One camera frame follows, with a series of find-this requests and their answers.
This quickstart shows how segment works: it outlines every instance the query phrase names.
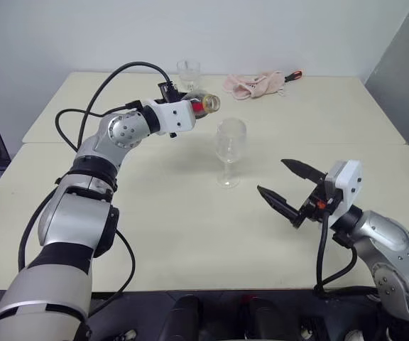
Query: white table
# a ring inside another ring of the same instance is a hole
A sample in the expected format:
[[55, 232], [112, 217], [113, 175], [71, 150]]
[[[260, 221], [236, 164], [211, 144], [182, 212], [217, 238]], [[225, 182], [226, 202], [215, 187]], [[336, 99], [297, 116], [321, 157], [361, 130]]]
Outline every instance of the white table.
[[[131, 291], [217, 288], [310, 288], [315, 284], [317, 225], [295, 230], [261, 198], [261, 184], [298, 207], [313, 184], [288, 171], [282, 158], [296, 158], [326, 171], [338, 159], [364, 165], [364, 186], [356, 204], [395, 218], [409, 229], [409, 147], [402, 145], [276, 146], [252, 139], [239, 164], [238, 187], [224, 190], [215, 178], [221, 165], [212, 134], [164, 136], [163, 144], [134, 149], [119, 174], [114, 205], [119, 229], [131, 243], [137, 270]], [[71, 165], [65, 144], [26, 144], [0, 180], [0, 289], [17, 272], [21, 233], [53, 181]], [[30, 261], [40, 250], [36, 231], [27, 248]], [[349, 261], [349, 252], [327, 245], [328, 275]], [[93, 290], [114, 291], [126, 279], [130, 258], [122, 243], [93, 266]], [[362, 261], [336, 286], [371, 285]]]
[[[23, 142], [62, 142], [55, 115], [65, 108], [86, 109], [106, 73], [73, 72], [25, 135]], [[198, 121], [194, 134], [214, 133], [225, 117], [250, 122], [249, 136], [282, 144], [404, 144], [405, 140], [356, 77], [304, 77], [285, 86], [285, 96], [235, 100], [222, 89], [225, 76], [204, 76], [202, 87], [221, 99], [221, 110]], [[103, 113], [135, 99], [160, 98], [156, 74], [124, 73], [114, 78], [93, 107]], [[64, 114], [61, 126], [76, 143], [82, 115]], [[84, 136], [97, 130], [90, 117]], [[146, 144], [164, 143], [153, 136]]]

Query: white wall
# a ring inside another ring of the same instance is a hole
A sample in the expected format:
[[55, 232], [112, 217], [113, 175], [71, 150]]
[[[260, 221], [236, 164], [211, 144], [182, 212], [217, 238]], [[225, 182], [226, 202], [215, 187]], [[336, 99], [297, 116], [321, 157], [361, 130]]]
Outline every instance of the white wall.
[[15, 153], [72, 70], [131, 60], [207, 73], [367, 79], [409, 0], [0, 0], [0, 129]]

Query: glass stem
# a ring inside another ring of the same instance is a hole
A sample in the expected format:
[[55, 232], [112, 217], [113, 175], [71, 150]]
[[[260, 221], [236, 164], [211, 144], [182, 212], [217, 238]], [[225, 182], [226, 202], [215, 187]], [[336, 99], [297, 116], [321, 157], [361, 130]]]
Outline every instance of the glass stem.
[[229, 181], [230, 178], [231, 178], [230, 164], [228, 162], [224, 162], [224, 179], [225, 181]]

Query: table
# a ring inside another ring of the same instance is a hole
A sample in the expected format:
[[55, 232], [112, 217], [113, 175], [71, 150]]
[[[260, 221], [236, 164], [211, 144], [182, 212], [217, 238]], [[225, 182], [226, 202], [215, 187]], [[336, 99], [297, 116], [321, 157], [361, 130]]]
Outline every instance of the table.
[[[53, 181], [71, 165], [65, 144], [26, 144], [0, 180], [0, 289], [17, 272], [21, 233]], [[130, 291], [221, 288], [310, 288], [320, 231], [306, 222], [299, 230], [274, 212], [256, 190], [260, 184], [298, 207], [313, 184], [288, 171], [282, 158], [296, 158], [326, 171], [338, 159], [363, 163], [363, 188], [356, 204], [402, 222], [409, 229], [409, 146], [393, 144], [283, 145], [252, 139], [238, 165], [241, 183], [231, 190], [216, 184], [221, 169], [212, 134], [163, 137], [141, 144], [125, 160], [114, 205], [119, 229], [136, 254]], [[40, 248], [33, 232], [31, 260]], [[327, 245], [324, 275], [344, 267], [348, 250]], [[130, 272], [122, 243], [93, 263], [93, 290], [115, 291]], [[335, 286], [371, 285], [364, 263]]]
[[[24, 136], [24, 143], [62, 142], [55, 130], [61, 109], [85, 109], [106, 73], [73, 72]], [[218, 95], [221, 110], [197, 123], [193, 133], [214, 133], [225, 117], [249, 121], [249, 137], [272, 144], [404, 144], [381, 108], [356, 77], [304, 77], [285, 86], [285, 96], [235, 100], [222, 89], [225, 76], [203, 76], [202, 87]], [[160, 75], [124, 73], [114, 78], [93, 107], [103, 113], [135, 99], [159, 98]], [[76, 142], [82, 115], [64, 114], [61, 126]], [[84, 136], [97, 130], [99, 119], [90, 117]], [[153, 136], [146, 144], [163, 143]]]

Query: silver robotic arm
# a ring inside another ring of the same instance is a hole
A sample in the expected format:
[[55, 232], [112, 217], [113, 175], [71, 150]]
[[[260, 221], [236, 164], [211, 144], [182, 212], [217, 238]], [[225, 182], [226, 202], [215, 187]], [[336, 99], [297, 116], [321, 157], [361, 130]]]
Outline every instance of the silver robotic arm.
[[409, 231], [394, 220], [353, 205], [362, 184], [360, 162], [339, 161], [328, 174], [297, 160], [282, 162], [317, 187], [299, 210], [279, 194], [259, 186], [262, 197], [296, 228], [305, 218], [323, 222], [329, 216], [326, 222], [335, 232], [333, 240], [355, 248], [368, 266], [383, 309], [390, 316], [390, 338], [409, 340]]
[[92, 258], [112, 245], [119, 211], [111, 205], [126, 154], [151, 134], [189, 131], [195, 117], [218, 110], [209, 94], [173, 103], [137, 102], [104, 117], [80, 146], [38, 225], [41, 253], [0, 302], [0, 340], [87, 340]]

